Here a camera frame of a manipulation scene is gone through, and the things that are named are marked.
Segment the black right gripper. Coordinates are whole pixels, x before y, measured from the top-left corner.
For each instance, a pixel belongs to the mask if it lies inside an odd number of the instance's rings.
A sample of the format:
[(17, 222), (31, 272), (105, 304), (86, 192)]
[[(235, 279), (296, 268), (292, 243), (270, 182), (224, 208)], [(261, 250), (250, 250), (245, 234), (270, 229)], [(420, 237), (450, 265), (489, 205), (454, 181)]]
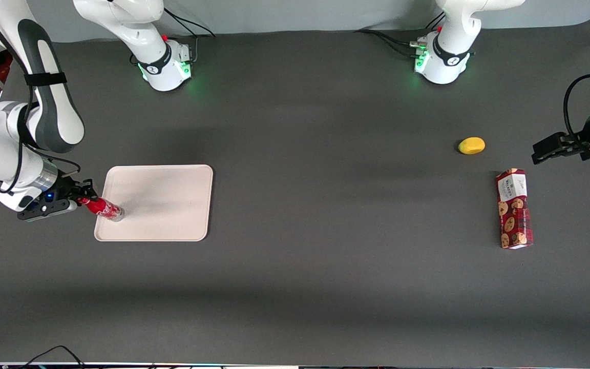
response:
[(70, 213), (80, 206), (91, 206), (96, 190), (91, 178), (76, 182), (70, 177), (58, 177), (46, 189), (32, 184), (21, 189), (0, 193), (0, 203), (18, 213)]

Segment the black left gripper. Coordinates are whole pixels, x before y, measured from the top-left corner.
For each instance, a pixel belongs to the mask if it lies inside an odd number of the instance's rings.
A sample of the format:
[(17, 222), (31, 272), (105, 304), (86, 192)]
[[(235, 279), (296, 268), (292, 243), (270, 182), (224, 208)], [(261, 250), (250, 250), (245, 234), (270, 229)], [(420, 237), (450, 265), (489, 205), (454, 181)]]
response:
[(564, 132), (553, 133), (533, 144), (532, 163), (534, 165), (541, 164), (551, 158), (569, 157), (577, 154), (580, 155), (583, 161), (590, 159), (590, 117), (584, 123), (583, 129), (575, 133), (571, 128), (566, 102), (564, 103), (563, 112), (566, 129), (569, 130), (567, 144), (565, 145), (564, 142), (566, 138)]

